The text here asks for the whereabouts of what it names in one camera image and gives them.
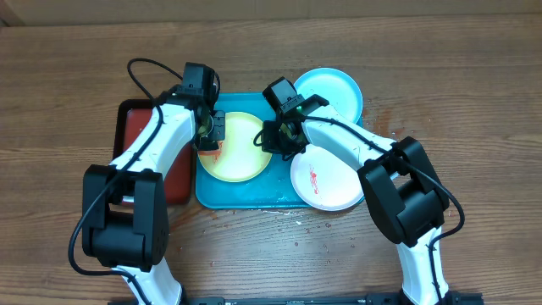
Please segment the green and orange sponge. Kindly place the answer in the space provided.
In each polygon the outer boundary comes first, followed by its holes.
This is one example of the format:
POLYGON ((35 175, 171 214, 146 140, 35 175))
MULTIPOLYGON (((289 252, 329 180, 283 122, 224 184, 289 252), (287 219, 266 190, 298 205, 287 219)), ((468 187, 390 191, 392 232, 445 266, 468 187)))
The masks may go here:
POLYGON ((197 151, 202 156, 219 156, 222 152, 221 141, 201 141, 197 151))

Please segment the yellow-green plate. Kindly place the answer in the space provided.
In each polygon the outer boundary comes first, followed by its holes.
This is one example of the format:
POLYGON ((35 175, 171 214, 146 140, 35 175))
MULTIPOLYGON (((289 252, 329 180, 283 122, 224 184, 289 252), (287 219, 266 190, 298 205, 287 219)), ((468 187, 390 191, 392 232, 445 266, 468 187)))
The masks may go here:
POLYGON ((254 145, 263 122, 244 112, 225 115, 225 138, 213 154, 198 153, 203 168, 214 178, 225 182, 250 180, 265 170, 272 154, 254 145))

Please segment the white plate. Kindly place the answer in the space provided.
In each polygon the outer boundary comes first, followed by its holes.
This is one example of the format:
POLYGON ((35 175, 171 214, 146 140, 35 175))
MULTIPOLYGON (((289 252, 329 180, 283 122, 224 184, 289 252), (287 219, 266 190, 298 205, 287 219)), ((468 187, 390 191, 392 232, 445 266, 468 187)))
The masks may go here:
POLYGON ((331 152, 313 144, 293 158, 290 179, 296 194, 319 210, 337 212, 364 198, 357 173, 331 152))

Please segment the light blue plate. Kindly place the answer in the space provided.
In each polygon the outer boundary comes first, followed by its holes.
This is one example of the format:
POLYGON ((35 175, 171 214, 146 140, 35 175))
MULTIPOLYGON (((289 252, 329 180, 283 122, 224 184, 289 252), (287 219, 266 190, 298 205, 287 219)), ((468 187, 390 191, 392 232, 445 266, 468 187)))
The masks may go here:
POLYGON ((345 72, 332 68, 312 69, 300 76, 294 87, 305 98, 316 94, 328 100, 339 114, 352 123, 361 122, 362 91, 345 72))

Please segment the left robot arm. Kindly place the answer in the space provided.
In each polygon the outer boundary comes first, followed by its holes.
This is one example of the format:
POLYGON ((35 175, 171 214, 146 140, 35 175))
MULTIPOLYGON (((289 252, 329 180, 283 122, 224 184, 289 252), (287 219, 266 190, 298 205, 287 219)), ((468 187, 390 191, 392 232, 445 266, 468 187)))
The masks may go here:
POLYGON ((190 142, 215 151, 224 139, 224 113, 214 95, 164 93, 147 125, 108 165, 92 165, 83 177, 82 215, 72 237, 86 256, 119 275, 136 304, 181 304, 182 285, 165 258, 169 218, 164 180, 190 142))

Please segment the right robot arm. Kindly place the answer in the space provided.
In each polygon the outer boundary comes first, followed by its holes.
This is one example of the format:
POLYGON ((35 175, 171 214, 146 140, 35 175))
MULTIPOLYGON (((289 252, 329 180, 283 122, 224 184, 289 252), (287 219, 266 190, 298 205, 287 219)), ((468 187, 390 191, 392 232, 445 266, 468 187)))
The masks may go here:
POLYGON ((402 300, 442 304, 449 294, 440 259, 447 237, 444 213, 455 198, 442 185, 421 143, 377 136, 344 118, 330 105, 298 106, 263 123, 253 141, 264 152, 312 166, 310 187, 339 200, 360 188, 382 235, 396 245, 402 268, 402 300))

